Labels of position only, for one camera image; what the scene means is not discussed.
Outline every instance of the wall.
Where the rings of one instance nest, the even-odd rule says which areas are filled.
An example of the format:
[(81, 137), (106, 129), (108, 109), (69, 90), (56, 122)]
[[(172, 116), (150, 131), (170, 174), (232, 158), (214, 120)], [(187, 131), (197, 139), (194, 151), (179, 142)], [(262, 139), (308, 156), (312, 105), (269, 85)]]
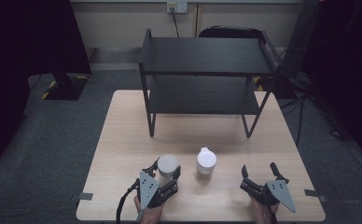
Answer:
[[(189, 1), (188, 13), (175, 15), (179, 35), (193, 37), (212, 25), (252, 27), (265, 30), (275, 47), (286, 47), (300, 5), (300, 0), (218, 2)], [(164, 1), (74, 0), (72, 6), (86, 48), (139, 48), (147, 28), (154, 36), (176, 37)]]

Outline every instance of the electrical outlet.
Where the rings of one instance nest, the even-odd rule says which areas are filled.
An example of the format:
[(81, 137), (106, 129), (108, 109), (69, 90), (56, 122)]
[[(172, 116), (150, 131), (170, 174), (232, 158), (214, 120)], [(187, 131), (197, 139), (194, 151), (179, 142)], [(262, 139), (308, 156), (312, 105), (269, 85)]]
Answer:
[(188, 12), (188, 3), (179, 3), (177, 2), (177, 13), (187, 13)]
[(176, 2), (167, 2), (167, 12), (168, 13), (177, 12), (177, 3)]

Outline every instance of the gray carpet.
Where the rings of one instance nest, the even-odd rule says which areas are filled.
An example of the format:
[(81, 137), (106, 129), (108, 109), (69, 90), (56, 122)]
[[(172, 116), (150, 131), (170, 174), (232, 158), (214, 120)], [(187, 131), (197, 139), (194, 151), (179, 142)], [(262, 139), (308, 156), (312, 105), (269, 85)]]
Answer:
[[(26, 119), (0, 159), (0, 223), (80, 223), (70, 197), (83, 190), (112, 95), (141, 89), (138, 71), (95, 71), (78, 101), (41, 100), (52, 80), (44, 75), (32, 89)], [(324, 223), (362, 223), (360, 149), (329, 135), (334, 124), (314, 101), (303, 111), (299, 152), (318, 194), (327, 196)], [(296, 139), (299, 108), (285, 119)]]

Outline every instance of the cable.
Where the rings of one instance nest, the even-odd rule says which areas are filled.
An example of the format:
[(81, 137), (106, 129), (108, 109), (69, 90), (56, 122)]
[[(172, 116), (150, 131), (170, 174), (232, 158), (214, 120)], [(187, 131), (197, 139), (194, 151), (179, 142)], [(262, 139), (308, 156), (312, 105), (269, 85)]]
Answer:
[(284, 113), (283, 115), (287, 115), (287, 114), (289, 114), (289, 113), (291, 113), (292, 111), (294, 111), (298, 106), (300, 106), (301, 105), (301, 103), (300, 102), (298, 102), (298, 104), (297, 105), (295, 105), (294, 106), (294, 108), (292, 108), (290, 111), (287, 111), (286, 113)]
[(177, 37), (180, 37), (180, 35), (178, 34), (177, 21), (175, 20), (174, 8), (173, 8), (173, 7), (171, 7), (171, 8), (170, 8), (170, 11), (172, 12), (173, 21), (174, 21), (174, 24), (175, 24), (175, 30), (177, 31)]
[(296, 145), (298, 146), (299, 144), (299, 139), (300, 139), (300, 130), (302, 128), (302, 115), (303, 115), (303, 106), (304, 106), (304, 101), (306, 99), (303, 99), (303, 101), (301, 102), (301, 106), (300, 106), (300, 112), (299, 112), (299, 126), (298, 126), (298, 134), (297, 134), (297, 141), (296, 141)]
[(284, 50), (279, 54), (279, 58), (281, 60), (283, 60), (284, 58), (282, 58), (281, 56), (288, 50), (288, 48), (284, 48)]
[(125, 204), (125, 200), (128, 197), (128, 195), (134, 190), (138, 189), (140, 184), (140, 179), (137, 178), (134, 182), (134, 184), (131, 185), (131, 187), (126, 191), (126, 193), (123, 195), (123, 197), (120, 198), (118, 209), (117, 209), (117, 224), (120, 224), (120, 213), (122, 212), (123, 204)]
[[(202, 8), (201, 3), (197, 3), (195, 8)], [(200, 21), (201, 18), (199, 17), (199, 15), (200, 15), (201, 13), (199, 12), (198, 9), (197, 9), (197, 11), (198, 11), (198, 13), (194, 13), (194, 15), (196, 16), (195, 21)], [(193, 22), (193, 23), (195, 23), (195, 27), (194, 27), (194, 29), (195, 29), (195, 30), (194, 30), (194, 32), (195, 32), (195, 37), (198, 37), (198, 36), (200, 35), (200, 34), (198, 34), (198, 30), (200, 30), (200, 25), (199, 25), (198, 22)]]
[(293, 101), (291, 101), (291, 102), (288, 102), (288, 103), (286, 103), (285, 105), (281, 105), (281, 106), (280, 106), (280, 109), (284, 109), (284, 108), (286, 108), (287, 106), (289, 106), (289, 105), (294, 105), (294, 104), (296, 104), (296, 103), (299, 103), (299, 100), (298, 100), (298, 99), (295, 99), (295, 100), (293, 100)]
[[(291, 82), (289, 82), (289, 87), (291, 88), (291, 90), (293, 91), (293, 92), (295, 92), (295, 89), (293, 88), (293, 86), (291, 85)], [(297, 96), (297, 94), (296, 94), (296, 96), (297, 96), (297, 100), (299, 100), (301, 103), (305, 103), (304, 101), (305, 101), (305, 98), (308, 98), (308, 99), (310, 99), (309, 97), (310, 97), (310, 95), (312, 95), (312, 91), (309, 91), (309, 92), (306, 92), (303, 96), (301, 96), (301, 97), (298, 97)], [(338, 131), (341, 133), (341, 134), (344, 134), (344, 135), (349, 135), (349, 133), (348, 132), (345, 132), (344, 130), (342, 130), (341, 129), (341, 127), (339, 126), (339, 124), (338, 124), (338, 122), (334, 119), (334, 118), (332, 118), (329, 114), (327, 114), (327, 113), (325, 113), (325, 112), (323, 112), (323, 111), (321, 111), (321, 110), (319, 110), (319, 109), (316, 109), (316, 108), (314, 108), (314, 107), (312, 107), (311, 105), (306, 105), (307, 107), (309, 107), (309, 108), (311, 108), (312, 110), (315, 110), (316, 112), (318, 112), (318, 113), (320, 113), (320, 114), (323, 114), (323, 115), (325, 115), (325, 116), (327, 116), (328, 118), (330, 118), (332, 121), (333, 121), (333, 123), (335, 124), (335, 126), (336, 126), (336, 128), (338, 129)]]
[(39, 82), (39, 80), (41, 79), (41, 77), (42, 77), (42, 74), (39, 75), (38, 80), (37, 80), (36, 83), (30, 88), (30, 91), (36, 86), (36, 84), (38, 84), (38, 82)]

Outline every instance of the metal bracket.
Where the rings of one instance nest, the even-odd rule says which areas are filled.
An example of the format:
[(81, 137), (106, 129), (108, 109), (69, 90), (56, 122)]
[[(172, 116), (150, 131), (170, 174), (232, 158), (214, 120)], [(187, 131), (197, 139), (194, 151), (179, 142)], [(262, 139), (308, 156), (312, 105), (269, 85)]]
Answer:
[(289, 194), (288, 186), (284, 180), (268, 181), (266, 182), (266, 186), (271, 191), (271, 194), (280, 201), (280, 203), (287, 207), (291, 212), (297, 212), (291, 195)]
[(140, 174), (141, 210), (146, 210), (158, 188), (158, 180), (146, 172)]
[(310, 197), (317, 197), (318, 200), (319, 200), (321, 203), (326, 203), (326, 202), (328, 201), (327, 196), (325, 196), (325, 195), (318, 195), (317, 191), (312, 190), (312, 189), (306, 189), (306, 190), (305, 190), (305, 195), (306, 195), (306, 196), (310, 196)]
[(76, 205), (79, 205), (79, 201), (81, 201), (81, 200), (91, 201), (92, 198), (93, 198), (92, 193), (84, 193), (84, 192), (82, 192), (79, 195), (71, 194), (70, 201), (75, 203)]

